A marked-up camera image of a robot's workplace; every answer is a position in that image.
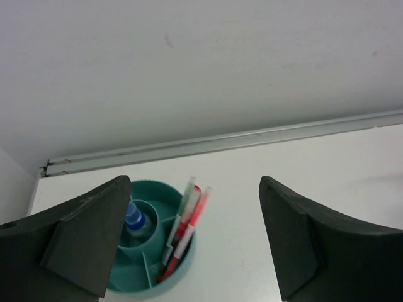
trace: white wall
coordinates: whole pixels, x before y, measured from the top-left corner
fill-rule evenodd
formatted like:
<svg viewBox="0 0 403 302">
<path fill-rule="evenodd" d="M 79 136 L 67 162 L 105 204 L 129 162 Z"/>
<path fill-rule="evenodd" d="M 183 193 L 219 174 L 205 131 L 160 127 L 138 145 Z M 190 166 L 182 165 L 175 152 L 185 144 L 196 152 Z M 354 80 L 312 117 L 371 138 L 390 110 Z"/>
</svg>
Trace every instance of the white wall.
<svg viewBox="0 0 403 302">
<path fill-rule="evenodd" d="M 400 0 L 0 3 L 0 147 L 54 156 L 403 106 Z"/>
<path fill-rule="evenodd" d="M 26 216 L 34 182 L 0 149 L 0 225 Z"/>
</svg>

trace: teal desk organizer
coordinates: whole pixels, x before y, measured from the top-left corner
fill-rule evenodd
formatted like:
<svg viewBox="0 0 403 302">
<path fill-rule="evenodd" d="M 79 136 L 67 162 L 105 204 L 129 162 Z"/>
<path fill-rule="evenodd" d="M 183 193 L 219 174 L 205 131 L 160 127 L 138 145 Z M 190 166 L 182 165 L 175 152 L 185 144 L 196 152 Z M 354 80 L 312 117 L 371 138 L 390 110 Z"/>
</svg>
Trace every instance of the teal desk organizer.
<svg viewBox="0 0 403 302">
<path fill-rule="evenodd" d="M 181 263 L 165 281 L 157 284 L 161 255 L 175 220 L 182 194 L 168 184 L 157 181 L 132 182 L 132 201 L 147 213 L 156 226 L 148 241 L 128 247 L 128 233 L 123 227 L 108 290 L 137 299 L 158 296 L 173 288 L 187 273 L 196 249 L 196 233 Z"/>
</svg>

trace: pen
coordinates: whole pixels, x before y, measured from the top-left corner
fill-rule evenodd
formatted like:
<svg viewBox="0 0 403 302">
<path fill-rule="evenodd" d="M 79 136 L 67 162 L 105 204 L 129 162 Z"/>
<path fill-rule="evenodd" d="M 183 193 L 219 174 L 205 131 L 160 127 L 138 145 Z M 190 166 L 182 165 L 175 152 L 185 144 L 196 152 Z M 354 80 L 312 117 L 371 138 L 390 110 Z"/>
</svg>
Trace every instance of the pen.
<svg viewBox="0 0 403 302">
<path fill-rule="evenodd" d="M 176 247 L 176 249 L 174 251 L 173 257 L 172 257 L 171 261 L 169 262 L 167 269 L 161 279 L 162 281 L 165 280 L 166 278 L 168 278 L 173 273 L 176 266 L 178 265 L 178 261 L 180 260 L 180 258 L 182 258 L 183 252 L 184 252 L 185 248 L 188 246 L 191 236 L 195 232 L 195 227 L 196 227 L 197 221 L 206 205 L 206 202 L 210 195 L 211 190 L 212 189 L 210 187 L 207 187 L 206 190 L 203 192 L 199 202 L 197 202 L 197 206 L 192 214 L 192 217 L 190 218 L 188 227 L 186 228 L 186 231 L 185 231 L 182 239 L 180 240 L 178 246 Z"/>
<path fill-rule="evenodd" d="M 157 282 L 160 282 L 162 275 L 165 273 L 166 265 L 169 261 L 169 258 L 172 254 L 173 249 L 178 244 L 178 236 L 179 239 L 182 237 L 183 232 L 182 229 L 183 224 L 185 223 L 185 227 L 190 219 L 190 216 L 193 212 L 193 209 L 196 205 L 200 197 L 201 190 L 198 186 L 194 185 L 195 178 L 192 177 L 189 180 L 188 186 L 186 187 L 185 194 L 183 195 L 183 199 L 181 205 L 179 206 L 178 214 L 176 215 L 174 225 L 169 233 L 168 240 L 166 243 L 166 247 L 162 256 L 162 264 L 160 268 L 159 275 L 157 277 Z"/>
</svg>

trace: white desk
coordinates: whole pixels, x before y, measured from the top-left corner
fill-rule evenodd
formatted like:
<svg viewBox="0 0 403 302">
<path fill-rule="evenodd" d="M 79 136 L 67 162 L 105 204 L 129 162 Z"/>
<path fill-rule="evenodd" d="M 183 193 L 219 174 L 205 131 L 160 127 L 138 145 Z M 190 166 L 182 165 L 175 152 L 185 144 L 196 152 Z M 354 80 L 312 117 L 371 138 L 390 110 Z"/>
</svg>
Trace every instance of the white desk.
<svg viewBox="0 0 403 302">
<path fill-rule="evenodd" d="M 44 178 L 31 213 L 120 174 L 180 191 L 196 176 L 214 188 L 191 269 L 150 301 L 281 301 L 259 204 L 261 176 L 347 215 L 403 228 L 403 125 Z M 107 292 L 105 301 L 132 299 Z"/>
</svg>

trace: red marker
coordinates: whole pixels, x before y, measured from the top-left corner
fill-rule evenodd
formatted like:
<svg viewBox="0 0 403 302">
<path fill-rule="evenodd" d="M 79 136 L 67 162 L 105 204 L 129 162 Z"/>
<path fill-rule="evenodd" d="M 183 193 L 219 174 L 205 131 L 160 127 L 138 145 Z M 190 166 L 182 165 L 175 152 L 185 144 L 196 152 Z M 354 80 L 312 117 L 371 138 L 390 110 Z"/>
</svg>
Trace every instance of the red marker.
<svg viewBox="0 0 403 302">
<path fill-rule="evenodd" d="M 192 213 L 195 210 L 197 201 L 199 200 L 201 195 L 202 195 L 201 189 L 198 186 L 194 185 L 192 192 L 190 193 L 189 200 L 188 200 L 186 207 L 184 208 L 183 214 L 181 216 L 179 226 L 176 229 L 172 242 L 170 243 L 170 247 L 167 250 L 167 252 L 164 254 L 164 256 L 162 257 L 162 265 L 159 270 L 157 282 L 162 281 L 162 277 L 166 271 L 167 264 L 168 264 L 170 258 L 172 257 L 171 252 L 173 250 L 175 250 L 176 246 L 178 245 L 179 241 L 181 240 L 181 238 L 184 234 L 184 231 L 186 230 L 186 227 L 189 223 L 189 220 L 192 216 Z"/>
<path fill-rule="evenodd" d="M 188 246 L 191 236 L 195 232 L 196 223 L 197 223 L 201 213 L 203 212 L 203 209 L 206 205 L 206 202 L 210 195 L 211 190 L 212 190 L 212 188 L 207 187 L 206 190 L 203 192 L 203 195 L 201 196 L 199 202 L 197 202 L 193 215 L 190 218 L 188 227 L 186 228 L 186 231 L 185 231 L 182 239 L 179 241 L 179 244 L 176 247 L 174 255 L 167 266 L 166 272 L 164 273 L 164 275 L 162 277 L 162 281 L 165 280 L 166 278 L 168 278 L 173 273 L 176 266 L 178 265 L 180 258 L 182 258 L 183 252 L 186 249 L 186 247 Z"/>
</svg>

